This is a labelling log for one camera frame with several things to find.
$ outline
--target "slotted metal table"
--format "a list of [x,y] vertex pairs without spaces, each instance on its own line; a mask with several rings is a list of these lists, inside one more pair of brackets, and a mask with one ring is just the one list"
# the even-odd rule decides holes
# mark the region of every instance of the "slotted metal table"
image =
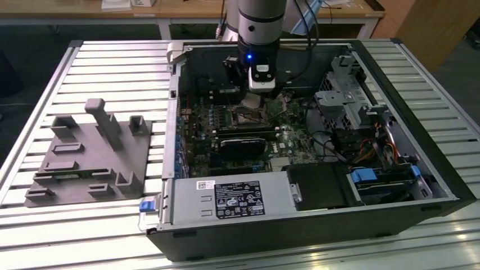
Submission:
[[[1,167],[0,269],[445,269],[480,263],[480,204],[433,218],[396,236],[173,263],[139,230],[140,200],[25,208],[56,115],[84,113],[103,98],[119,121],[153,121],[145,195],[161,190],[168,40],[84,42],[69,47]],[[480,130],[403,44],[363,40],[472,192],[480,197]],[[381,103],[380,94],[368,84]]]

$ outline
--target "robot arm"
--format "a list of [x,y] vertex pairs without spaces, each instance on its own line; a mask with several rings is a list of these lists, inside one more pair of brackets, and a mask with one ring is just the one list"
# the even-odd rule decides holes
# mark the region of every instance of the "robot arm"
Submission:
[[252,92],[275,88],[275,74],[287,0],[239,1],[240,62],[248,68]]
[[315,12],[320,9],[320,0],[229,0],[224,41],[237,41],[239,61],[248,73],[252,92],[269,92],[275,88],[283,30],[303,34],[308,31],[303,19],[308,24],[315,20],[307,3]]

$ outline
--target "blue tab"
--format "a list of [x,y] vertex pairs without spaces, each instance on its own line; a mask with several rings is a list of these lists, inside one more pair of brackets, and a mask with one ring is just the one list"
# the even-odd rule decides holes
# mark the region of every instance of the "blue tab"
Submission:
[[351,177],[352,177],[353,183],[357,183],[360,181],[375,181],[375,180],[377,180],[375,171],[373,171],[373,169],[369,169],[369,168],[356,169],[351,173]]
[[416,165],[412,165],[411,169],[412,169],[412,173],[413,173],[415,178],[420,177],[421,172],[420,172],[419,167],[416,167]]
[[155,212],[155,201],[143,201],[140,203],[140,213]]
[[352,177],[353,183],[360,182],[359,175],[355,172],[351,173],[351,177]]

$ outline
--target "motherboard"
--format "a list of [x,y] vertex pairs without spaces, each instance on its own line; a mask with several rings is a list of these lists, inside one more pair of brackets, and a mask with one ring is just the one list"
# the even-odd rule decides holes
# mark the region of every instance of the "motherboard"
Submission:
[[304,99],[287,94],[261,99],[248,93],[235,101],[232,93],[220,101],[200,97],[192,108],[188,100],[181,110],[191,177],[277,172],[316,162],[301,122]]

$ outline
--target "warning label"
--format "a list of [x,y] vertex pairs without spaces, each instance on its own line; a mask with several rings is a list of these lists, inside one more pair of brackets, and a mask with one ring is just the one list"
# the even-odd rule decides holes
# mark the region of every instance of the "warning label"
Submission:
[[215,185],[217,218],[240,218],[264,215],[260,182]]

